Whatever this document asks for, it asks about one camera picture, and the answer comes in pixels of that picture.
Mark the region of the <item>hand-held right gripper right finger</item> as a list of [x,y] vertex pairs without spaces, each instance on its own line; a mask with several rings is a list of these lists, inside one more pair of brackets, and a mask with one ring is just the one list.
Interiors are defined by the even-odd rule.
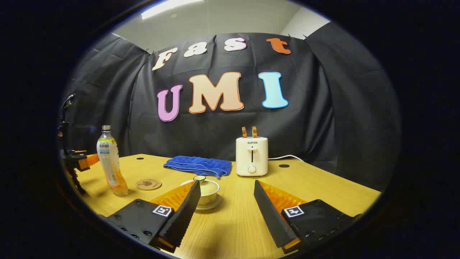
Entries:
[[276,246],[286,254],[315,249],[362,217],[347,215],[321,199],[305,201],[259,180],[254,198]]

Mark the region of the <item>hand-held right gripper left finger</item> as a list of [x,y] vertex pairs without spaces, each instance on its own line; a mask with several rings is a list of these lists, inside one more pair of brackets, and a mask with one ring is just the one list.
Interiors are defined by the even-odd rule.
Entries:
[[135,199],[110,216],[99,218],[125,236],[174,253],[181,245],[201,198],[199,181],[191,181],[146,201]]

